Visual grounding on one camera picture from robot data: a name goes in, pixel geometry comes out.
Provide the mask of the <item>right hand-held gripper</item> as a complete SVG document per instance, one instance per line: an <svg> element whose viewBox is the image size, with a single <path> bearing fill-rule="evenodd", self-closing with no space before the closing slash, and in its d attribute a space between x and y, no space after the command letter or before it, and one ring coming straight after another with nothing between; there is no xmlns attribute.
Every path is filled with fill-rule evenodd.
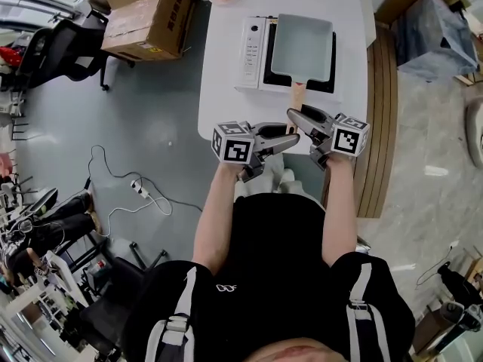
<svg viewBox="0 0 483 362"><path fill-rule="evenodd" d="M332 118L325 111L303 104L301 110L287 110L287 134L299 129L311 139L309 157L322 170L332 153L358 157L365 149L371 126L352 116Z"/></svg>

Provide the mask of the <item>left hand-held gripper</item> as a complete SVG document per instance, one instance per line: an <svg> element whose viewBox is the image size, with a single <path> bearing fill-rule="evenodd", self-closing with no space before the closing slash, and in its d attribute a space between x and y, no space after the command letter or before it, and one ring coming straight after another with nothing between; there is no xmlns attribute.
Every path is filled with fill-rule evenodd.
<svg viewBox="0 0 483 362"><path fill-rule="evenodd" d="M243 166L239 179L244 183L263 173L265 160L295 146L298 133L286 134L287 125L230 121L214 125L211 148L220 163Z"/></svg>

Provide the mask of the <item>grey square frying pan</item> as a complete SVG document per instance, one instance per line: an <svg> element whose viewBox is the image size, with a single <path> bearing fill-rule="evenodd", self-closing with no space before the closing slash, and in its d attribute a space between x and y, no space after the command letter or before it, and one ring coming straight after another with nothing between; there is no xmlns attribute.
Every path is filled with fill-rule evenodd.
<svg viewBox="0 0 483 362"><path fill-rule="evenodd" d="M332 46L332 22L279 14L271 70L291 78L291 109L302 109L308 81L330 79Z"/></svg>

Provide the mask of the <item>white induction cooker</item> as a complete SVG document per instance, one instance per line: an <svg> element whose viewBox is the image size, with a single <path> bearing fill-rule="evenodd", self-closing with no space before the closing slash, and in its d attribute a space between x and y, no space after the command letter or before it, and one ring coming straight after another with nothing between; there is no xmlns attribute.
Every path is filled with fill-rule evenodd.
<svg viewBox="0 0 483 362"><path fill-rule="evenodd" d="M272 54L278 18L273 16L246 17L243 26L238 75L234 88L238 91L267 91L289 94L291 77L272 71ZM306 98L309 105L317 103L343 102L340 76L343 71L342 58L337 55L341 42L332 33L330 78L327 81L309 80Z"/></svg>

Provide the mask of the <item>person's left forearm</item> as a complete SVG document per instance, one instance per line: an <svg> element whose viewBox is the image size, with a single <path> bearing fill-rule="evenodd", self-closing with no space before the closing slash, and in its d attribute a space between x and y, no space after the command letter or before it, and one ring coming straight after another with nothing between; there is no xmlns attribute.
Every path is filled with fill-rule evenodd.
<svg viewBox="0 0 483 362"><path fill-rule="evenodd" d="M198 221L192 261L213 275L222 268L229 253L235 184L242 171L240 164L218 165Z"/></svg>

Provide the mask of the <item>person's right forearm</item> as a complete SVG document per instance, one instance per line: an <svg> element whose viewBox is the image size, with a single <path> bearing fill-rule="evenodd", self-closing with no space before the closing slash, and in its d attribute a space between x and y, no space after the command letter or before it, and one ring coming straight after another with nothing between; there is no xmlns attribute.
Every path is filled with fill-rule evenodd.
<svg viewBox="0 0 483 362"><path fill-rule="evenodd" d="M333 153L327 160L330 174L321 256L332 266L342 255L354 252L357 222L352 164L347 156Z"/></svg>

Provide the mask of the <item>person's right leg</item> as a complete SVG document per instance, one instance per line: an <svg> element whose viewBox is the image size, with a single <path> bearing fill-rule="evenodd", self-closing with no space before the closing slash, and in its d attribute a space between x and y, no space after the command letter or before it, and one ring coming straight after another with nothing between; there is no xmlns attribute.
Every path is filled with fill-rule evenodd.
<svg viewBox="0 0 483 362"><path fill-rule="evenodd" d="M290 168L284 169L278 184L278 191L283 194L302 195L304 193L301 181L295 179L294 172Z"/></svg>

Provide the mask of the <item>wooden slatted platform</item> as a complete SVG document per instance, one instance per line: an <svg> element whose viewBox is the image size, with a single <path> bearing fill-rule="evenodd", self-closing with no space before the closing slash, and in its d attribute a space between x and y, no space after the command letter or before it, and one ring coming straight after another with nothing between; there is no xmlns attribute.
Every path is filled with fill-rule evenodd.
<svg viewBox="0 0 483 362"><path fill-rule="evenodd" d="M376 24L368 48L368 144L355 161L356 210L360 218L381 217L389 188L398 123L398 71L395 39L389 27Z"/></svg>

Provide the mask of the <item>white table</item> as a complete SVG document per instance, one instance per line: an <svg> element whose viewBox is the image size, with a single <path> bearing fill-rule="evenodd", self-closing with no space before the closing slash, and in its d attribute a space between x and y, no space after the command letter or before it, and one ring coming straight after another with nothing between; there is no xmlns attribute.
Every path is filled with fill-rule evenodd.
<svg viewBox="0 0 483 362"><path fill-rule="evenodd" d="M198 112L198 132L211 139L224 121L287 122L288 93L236 90L244 21L251 16L295 14L330 21L337 36L335 100L309 92L306 103L331 115L364 121L368 106L368 62L360 0L238 0L213 5L208 23Z"/></svg>

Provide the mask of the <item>person's black shirt torso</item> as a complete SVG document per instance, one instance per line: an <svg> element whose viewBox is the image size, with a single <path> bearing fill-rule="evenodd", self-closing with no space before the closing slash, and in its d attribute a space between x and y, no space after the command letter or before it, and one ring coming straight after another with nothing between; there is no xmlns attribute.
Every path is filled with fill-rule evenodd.
<svg viewBox="0 0 483 362"><path fill-rule="evenodd" d="M414 317L387 263L364 253L321 256L325 213L300 195L265 193L233 206L229 255L215 275L172 260L145 278L126 321L127 362L144 362L154 326L174 314L195 271L189 322L194 362L242 362L268 344L314 339L360 362L402 362Z"/></svg>

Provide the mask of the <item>grey plastic wrapped bundle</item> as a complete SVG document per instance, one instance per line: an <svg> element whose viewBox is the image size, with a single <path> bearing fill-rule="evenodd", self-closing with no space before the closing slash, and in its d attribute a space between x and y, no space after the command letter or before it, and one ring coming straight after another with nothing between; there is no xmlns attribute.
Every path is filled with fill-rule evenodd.
<svg viewBox="0 0 483 362"><path fill-rule="evenodd" d="M395 22L398 70L426 81L476 72L468 22L443 0L417 0Z"/></svg>

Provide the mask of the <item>large cardboard box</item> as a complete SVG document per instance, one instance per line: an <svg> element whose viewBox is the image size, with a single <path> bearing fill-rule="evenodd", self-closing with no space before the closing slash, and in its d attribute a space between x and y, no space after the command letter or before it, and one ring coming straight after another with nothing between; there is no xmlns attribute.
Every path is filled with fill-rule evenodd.
<svg viewBox="0 0 483 362"><path fill-rule="evenodd" d="M178 59L194 7L195 0L143 0L111 10L102 50L134 62Z"/></svg>

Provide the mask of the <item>grey round pet bed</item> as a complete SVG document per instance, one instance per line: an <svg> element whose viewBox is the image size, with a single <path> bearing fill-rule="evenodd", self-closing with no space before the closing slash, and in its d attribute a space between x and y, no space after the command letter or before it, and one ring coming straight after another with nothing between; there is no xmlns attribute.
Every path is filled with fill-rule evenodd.
<svg viewBox="0 0 483 362"><path fill-rule="evenodd" d="M465 131L469 156L473 164L483 170L483 96L467 103Z"/></svg>

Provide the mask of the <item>red cloth item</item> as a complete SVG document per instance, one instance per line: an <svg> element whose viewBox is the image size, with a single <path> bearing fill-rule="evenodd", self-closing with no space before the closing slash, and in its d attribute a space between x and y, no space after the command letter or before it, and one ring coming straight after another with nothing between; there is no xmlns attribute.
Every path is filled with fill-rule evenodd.
<svg viewBox="0 0 483 362"><path fill-rule="evenodd" d="M18 67L23 59L16 50L8 47L0 47L0 58L2 58L9 66L14 67Z"/></svg>

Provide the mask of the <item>cluttered white desk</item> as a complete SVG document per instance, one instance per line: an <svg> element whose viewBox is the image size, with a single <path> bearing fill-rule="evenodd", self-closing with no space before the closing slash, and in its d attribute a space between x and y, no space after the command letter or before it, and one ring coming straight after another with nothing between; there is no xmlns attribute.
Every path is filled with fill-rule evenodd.
<svg viewBox="0 0 483 362"><path fill-rule="evenodd" d="M67 262L51 251L45 258L57 272L46 281L40 279L12 300L0 296L0 324L12 332L34 359L40 362L76 362L84 353L61 340L59 333L50 326L47 315L35 304L43 297L51 297L54 301L51 317L55 318L59 312L67 313L66 297L84 307L88 306L88 302Z"/></svg>

